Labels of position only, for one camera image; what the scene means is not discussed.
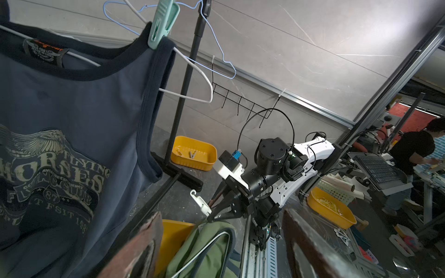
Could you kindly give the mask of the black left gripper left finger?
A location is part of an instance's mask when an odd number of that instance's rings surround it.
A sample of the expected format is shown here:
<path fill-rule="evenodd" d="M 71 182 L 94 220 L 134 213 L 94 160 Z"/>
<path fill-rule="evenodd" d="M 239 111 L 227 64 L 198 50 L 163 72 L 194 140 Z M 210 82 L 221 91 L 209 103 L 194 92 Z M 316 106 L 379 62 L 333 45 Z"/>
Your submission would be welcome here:
<path fill-rule="evenodd" d="M 162 214 L 152 213 L 97 275 L 99 278 L 153 278 L 163 236 Z"/>

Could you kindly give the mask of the white wire hanger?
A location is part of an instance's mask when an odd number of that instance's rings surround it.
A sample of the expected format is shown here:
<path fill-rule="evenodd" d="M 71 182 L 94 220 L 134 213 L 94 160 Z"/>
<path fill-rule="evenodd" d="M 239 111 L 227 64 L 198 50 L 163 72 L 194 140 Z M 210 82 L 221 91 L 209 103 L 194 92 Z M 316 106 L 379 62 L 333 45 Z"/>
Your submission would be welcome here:
<path fill-rule="evenodd" d="M 140 10 L 137 10 L 131 3 L 130 1 L 123 1 L 123 2 L 119 2 L 119 1 L 106 1 L 104 3 L 104 6 L 106 6 L 108 3 L 116 3 L 119 5 L 125 5 L 127 6 L 143 23 L 148 23 L 148 20 L 145 19 L 145 17 L 143 17 L 141 15 L 141 11 L 146 9 L 146 8 L 153 8 L 153 7 L 157 7 L 158 4 L 156 5 L 148 5 L 148 6 L 144 6 L 143 8 L 141 8 Z M 24 38 L 24 39 L 32 39 L 30 36 L 25 35 L 21 32 L 15 31 L 9 27 L 6 27 L 5 25 L 1 25 L 1 30 L 2 31 L 6 31 L 8 33 L 11 33 L 15 36 Z M 172 96 L 176 96 L 178 98 L 182 98 L 185 100 L 191 100 L 191 101 L 195 101 L 198 103 L 205 103 L 205 104 L 210 104 L 213 101 L 213 86 L 211 81 L 209 80 L 209 78 L 207 77 L 207 75 L 197 66 L 197 62 L 193 60 L 193 58 L 187 57 L 185 56 L 177 47 L 173 48 L 173 51 L 181 58 L 183 59 L 186 63 L 187 63 L 187 69 L 186 69 L 186 73 L 184 75 L 184 81 L 183 81 L 183 85 L 181 87 L 181 93 L 175 93 L 172 92 L 170 90 L 166 90 L 166 89 L 162 89 L 159 88 L 159 91 L 162 93 L 167 93 L 169 95 Z M 100 65 L 99 63 L 88 59 L 87 57 L 81 56 L 80 54 L 74 53 L 72 51 L 67 51 L 66 54 L 68 54 L 71 57 L 74 57 L 78 60 L 82 60 L 88 64 L 91 64 L 95 67 L 101 67 L 102 65 Z M 194 98 L 191 96 L 187 95 L 188 89 L 190 87 L 190 82 L 191 82 L 191 77 L 192 77 L 192 72 L 193 70 L 196 70 L 198 72 L 198 74 L 204 79 L 204 81 L 206 82 L 206 86 L 207 86 L 207 90 L 209 91 L 209 99 L 201 99 L 201 98 Z"/>
<path fill-rule="evenodd" d="M 203 246 L 184 266 L 182 266 L 173 276 L 172 278 L 177 278 L 180 273 L 182 273 L 182 271 L 184 271 L 185 269 L 187 269 L 189 267 L 189 265 L 191 265 L 201 254 L 203 253 L 207 253 L 208 249 L 211 248 L 215 242 L 217 242 L 217 240 L 224 236 L 227 235 L 228 240 L 231 239 L 231 234 L 227 231 L 222 231 L 219 234 L 217 234 L 212 240 L 209 241 L 209 243 L 207 243 L 205 246 Z"/>

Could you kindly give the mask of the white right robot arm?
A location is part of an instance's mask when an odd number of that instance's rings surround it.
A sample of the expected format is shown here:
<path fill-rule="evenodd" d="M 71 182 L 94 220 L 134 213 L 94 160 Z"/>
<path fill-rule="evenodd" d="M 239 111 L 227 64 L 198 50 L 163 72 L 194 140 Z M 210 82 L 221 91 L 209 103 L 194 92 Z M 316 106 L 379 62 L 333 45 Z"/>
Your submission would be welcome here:
<path fill-rule="evenodd" d="M 250 217 L 249 242 L 264 250 L 271 238 L 280 239 L 278 218 L 288 199 L 310 179 L 324 175 L 338 150 L 319 133 L 293 145 L 279 137 L 263 139 L 250 170 L 239 161 L 239 151 L 225 151 L 213 166 L 222 182 L 209 202 L 207 221 Z"/>

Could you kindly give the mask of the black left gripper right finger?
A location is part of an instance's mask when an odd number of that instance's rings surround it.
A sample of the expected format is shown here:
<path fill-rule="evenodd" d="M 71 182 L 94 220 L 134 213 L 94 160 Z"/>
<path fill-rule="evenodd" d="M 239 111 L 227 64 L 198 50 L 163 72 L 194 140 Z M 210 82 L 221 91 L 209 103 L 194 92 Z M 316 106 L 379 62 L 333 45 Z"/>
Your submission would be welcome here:
<path fill-rule="evenodd" d="M 342 258 L 294 209 L 283 213 L 282 230 L 290 273 L 302 278 L 311 266 L 320 278 L 362 278 L 356 267 Z"/>

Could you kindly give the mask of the plain green tank top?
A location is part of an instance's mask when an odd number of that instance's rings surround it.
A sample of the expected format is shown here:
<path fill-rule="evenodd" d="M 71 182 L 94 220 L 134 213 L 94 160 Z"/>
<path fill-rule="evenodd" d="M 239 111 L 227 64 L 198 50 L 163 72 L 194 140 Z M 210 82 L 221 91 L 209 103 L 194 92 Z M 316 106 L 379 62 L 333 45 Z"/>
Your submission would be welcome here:
<path fill-rule="evenodd" d="M 166 267 L 165 278 L 239 278 L 236 229 L 224 221 L 195 227 Z"/>

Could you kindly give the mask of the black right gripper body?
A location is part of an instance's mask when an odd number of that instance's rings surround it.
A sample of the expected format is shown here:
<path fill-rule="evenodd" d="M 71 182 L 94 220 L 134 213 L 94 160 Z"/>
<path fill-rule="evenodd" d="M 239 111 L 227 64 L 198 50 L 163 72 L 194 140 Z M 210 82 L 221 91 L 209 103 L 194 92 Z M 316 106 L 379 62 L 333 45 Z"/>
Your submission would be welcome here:
<path fill-rule="evenodd" d="M 258 197 L 264 192 L 262 183 L 249 184 L 245 188 L 236 180 L 226 180 L 229 186 L 229 208 L 226 213 L 227 217 L 248 217 L 257 215 Z"/>

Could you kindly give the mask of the dark grey tank top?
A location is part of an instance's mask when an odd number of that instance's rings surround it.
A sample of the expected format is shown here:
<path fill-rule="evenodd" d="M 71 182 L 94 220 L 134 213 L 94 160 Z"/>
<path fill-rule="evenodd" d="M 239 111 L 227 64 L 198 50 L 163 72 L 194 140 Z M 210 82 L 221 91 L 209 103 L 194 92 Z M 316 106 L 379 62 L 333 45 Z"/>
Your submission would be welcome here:
<path fill-rule="evenodd" d="M 150 152 L 175 44 L 107 49 L 1 2 L 1 276 L 84 278 L 162 177 Z"/>

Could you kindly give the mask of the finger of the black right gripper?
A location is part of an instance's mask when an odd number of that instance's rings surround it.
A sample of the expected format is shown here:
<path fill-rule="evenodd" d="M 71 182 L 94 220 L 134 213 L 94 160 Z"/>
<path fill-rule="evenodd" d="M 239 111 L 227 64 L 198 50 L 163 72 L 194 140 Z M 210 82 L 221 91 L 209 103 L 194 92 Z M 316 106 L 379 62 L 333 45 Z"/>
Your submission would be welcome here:
<path fill-rule="evenodd" d="M 207 222 L 238 219 L 243 217 L 242 202 L 236 194 L 228 194 L 222 198 L 207 217 Z"/>
<path fill-rule="evenodd" d="M 220 199 L 226 196 L 226 194 L 229 192 L 229 186 L 226 182 L 221 182 L 218 186 L 216 192 L 212 196 L 211 200 L 208 202 L 208 206 L 212 208 L 216 202 Z"/>

